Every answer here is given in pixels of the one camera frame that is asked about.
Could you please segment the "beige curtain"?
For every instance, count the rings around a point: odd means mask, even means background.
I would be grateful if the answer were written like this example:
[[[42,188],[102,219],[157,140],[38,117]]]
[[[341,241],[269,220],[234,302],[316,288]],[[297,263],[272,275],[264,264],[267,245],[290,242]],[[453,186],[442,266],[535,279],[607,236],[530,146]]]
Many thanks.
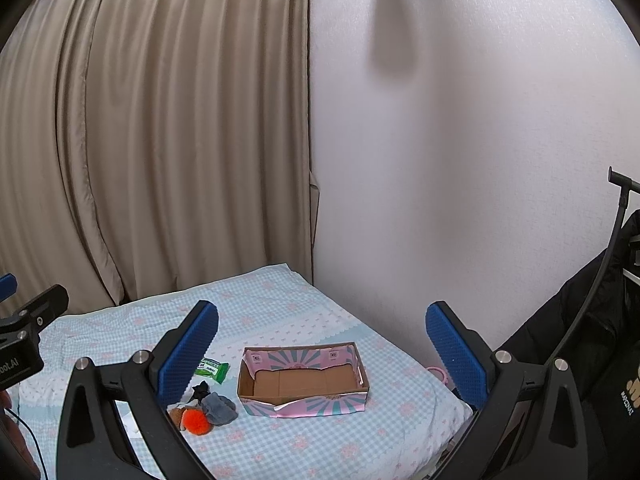
[[[309,0],[1,0],[1,270],[85,313],[312,274]]]

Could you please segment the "black fabric scrunchie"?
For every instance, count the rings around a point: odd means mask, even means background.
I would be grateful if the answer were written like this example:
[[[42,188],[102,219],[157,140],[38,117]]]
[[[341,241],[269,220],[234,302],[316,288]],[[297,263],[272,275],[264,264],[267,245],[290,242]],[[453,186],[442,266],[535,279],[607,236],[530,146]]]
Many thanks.
[[[198,385],[192,387],[192,396],[190,397],[190,401],[195,400],[198,403],[201,403],[206,396],[210,395],[209,384],[203,380]]]

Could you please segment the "green wet wipes pack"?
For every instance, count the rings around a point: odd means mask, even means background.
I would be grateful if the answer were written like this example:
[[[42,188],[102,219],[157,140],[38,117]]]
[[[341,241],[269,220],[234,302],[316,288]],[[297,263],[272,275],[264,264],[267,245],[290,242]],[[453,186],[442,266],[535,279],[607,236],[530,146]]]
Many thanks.
[[[218,362],[211,358],[203,358],[198,363],[194,375],[205,377],[221,385],[228,375],[230,364],[226,362]]]

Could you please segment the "pink cardboard box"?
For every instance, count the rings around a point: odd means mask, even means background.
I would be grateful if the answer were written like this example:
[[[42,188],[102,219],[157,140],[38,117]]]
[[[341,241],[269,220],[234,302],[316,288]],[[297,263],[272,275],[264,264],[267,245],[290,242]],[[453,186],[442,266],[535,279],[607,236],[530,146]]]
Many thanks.
[[[353,342],[248,347],[238,379],[247,414],[270,418],[348,415],[366,409],[370,382]]]

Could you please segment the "light blue patterned bedsheet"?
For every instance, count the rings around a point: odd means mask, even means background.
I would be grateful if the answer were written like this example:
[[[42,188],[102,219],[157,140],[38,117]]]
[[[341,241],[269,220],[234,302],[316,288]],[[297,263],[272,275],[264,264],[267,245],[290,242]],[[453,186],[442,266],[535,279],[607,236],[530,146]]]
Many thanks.
[[[287,266],[265,266],[52,323],[43,369],[10,391],[47,471],[76,361],[112,364],[151,349],[202,300],[219,314],[206,362],[229,370],[194,382],[232,401],[236,417],[183,437],[218,479],[414,479],[472,415],[445,378]]]

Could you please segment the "orange pompom ball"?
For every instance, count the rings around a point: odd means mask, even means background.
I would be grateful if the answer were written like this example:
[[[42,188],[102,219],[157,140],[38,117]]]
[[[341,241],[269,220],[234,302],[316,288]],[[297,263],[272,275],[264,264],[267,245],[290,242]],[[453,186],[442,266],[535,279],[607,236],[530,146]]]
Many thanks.
[[[194,436],[205,436],[213,429],[206,415],[198,408],[186,408],[182,412],[181,426]]]

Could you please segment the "grey fluffy sock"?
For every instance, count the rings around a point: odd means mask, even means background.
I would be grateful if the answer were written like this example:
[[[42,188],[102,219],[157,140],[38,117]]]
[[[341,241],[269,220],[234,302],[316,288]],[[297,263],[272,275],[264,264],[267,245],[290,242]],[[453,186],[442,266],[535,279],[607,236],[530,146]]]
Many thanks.
[[[235,404],[216,392],[201,400],[201,408],[207,421],[215,427],[226,426],[238,418]]]

